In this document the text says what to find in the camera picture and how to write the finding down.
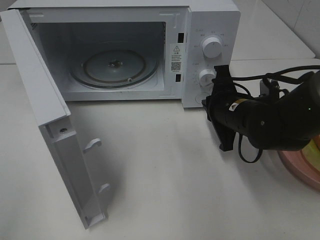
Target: microwave door frame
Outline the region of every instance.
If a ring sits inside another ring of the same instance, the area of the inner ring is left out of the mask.
[[[31,21],[24,12],[2,12],[4,29],[37,125],[87,229],[106,218],[86,164],[88,149],[79,145],[71,113],[28,30]]]

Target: white knob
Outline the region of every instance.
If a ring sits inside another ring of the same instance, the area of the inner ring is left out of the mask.
[[[199,83],[201,87],[210,87],[213,85],[212,79],[216,78],[216,71],[211,69],[202,70],[199,74]]]
[[[210,36],[203,41],[202,51],[207,58],[216,58],[222,52],[222,41],[216,36]]]

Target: warning label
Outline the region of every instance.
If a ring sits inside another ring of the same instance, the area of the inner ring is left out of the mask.
[[[236,110],[236,108],[238,107],[238,105],[240,103],[243,103],[244,101],[247,101],[247,99],[244,99],[244,98],[240,98],[238,100],[236,100],[235,102],[233,102],[231,104],[231,106],[229,107],[229,111],[233,112],[234,110]]]
[[[172,73],[181,74],[186,47],[184,43],[170,44],[170,70]]]

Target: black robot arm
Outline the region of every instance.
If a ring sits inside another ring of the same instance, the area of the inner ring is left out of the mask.
[[[320,71],[308,72],[298,79],[283,74],[300,70],[320,69],[320,65],[301,66],[252,77],[231,77],[229,66],[216,66],[212,94],[202,101],[207,118],[220,140],[220,149],[230,151],[239,133],[239,154],[242,136],[247,136],[259,154],[262,150],[297,151],[320,134]],[[234,81],[261,79],[259,97]],[[280,89],[279,82],[296,84],[293,91]],[[235,86],[246,93],[239,93]]]

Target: control panel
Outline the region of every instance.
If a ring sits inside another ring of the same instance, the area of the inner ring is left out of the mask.
[[[215,66],[229,65],[240,12],[192,12],[187,40],[187,67],[182,92],[184,108],[201,107],[211,94]]]

